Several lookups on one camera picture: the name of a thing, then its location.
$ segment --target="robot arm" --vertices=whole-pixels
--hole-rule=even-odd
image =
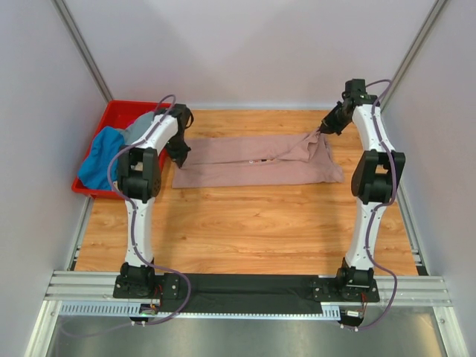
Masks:
[[[154,269],[145,266],[132,246],[132,237],[141,256],[153,263],[150,242],[152,230],[152,209],[155,197],[161,188],[161,173],[158,155],[165,149],[172,161],[182,166],[190,148],[184,141],[184,131],[191,111],[183,104],[176,104],[164,118],[165,109],[154,113],[149,129],[132,145],[128,152],[118,159],[118,188],[129,197],[136,207],[135,221],[132,222],[133,206],[126,201],[128,217],[128,245],[125,263],[121,266],[116,280],[114,296],[117,298],[145,298],[153,295],[155,286]]]
[[[380,118],[380,108],[376,106],[372,115],[373,103],[377,96],[369,95],[364,80],[346,82],[346,90],[342,94],[343,103],[337,106],[323,119],[320,130],[326,134],[341,134],[347,124],[352,121],[360,134],[364,153],[352,177],[352,194],[357,201],[357,216],[352,243],[346,253],[342,267],[337,273],[340,288],[368,290],[373,285],[373,264],[367,256],[375,250],[377,233],[385,206],[380,207],[373,222],[370,216],[381,204],[388,203],[391,198],[393,182],[390,162],[382,143],[391,151],[396,168],[396,185],[398,187],[405,165],[405,154],[395,152],[389,142]],[[369,224],[370,234],[366,243]]]

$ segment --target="gray fabric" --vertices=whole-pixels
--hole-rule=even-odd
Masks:
[[[150,128],[153,121],[154,112],[148,112],[137,118],[127,129],[120,130],[120,133],[126,141],[126,145],[133,144],[137,141]]]

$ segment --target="wooden board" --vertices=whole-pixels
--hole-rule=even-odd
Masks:
[[[186,138],[298,134],[326,113],[197,110]],[[188,273],[335,274],[353,234],[350,179],[362,148],[353,124],[329,141],[343,184],[172,189],[175,167],[167,161],[153,213],[155,263]],[[76,270],[118,271],[126,241],[124,203],[97,199]],[[396,205],[382,219],[376,260],[399,275],[417,274]]]

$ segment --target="metal bracket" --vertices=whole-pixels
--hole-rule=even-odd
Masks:
[[[46,356],[61,305],[61,301],[43,301],[28,342],[25,357]]]
[[[433,311],[448,356],[469,357],[454,308],[434,307]]]

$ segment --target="pink cloth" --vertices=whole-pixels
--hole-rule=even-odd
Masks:
[[[342,182],[326,136],[302,135],[190,139],[172,187],[224,187]]]

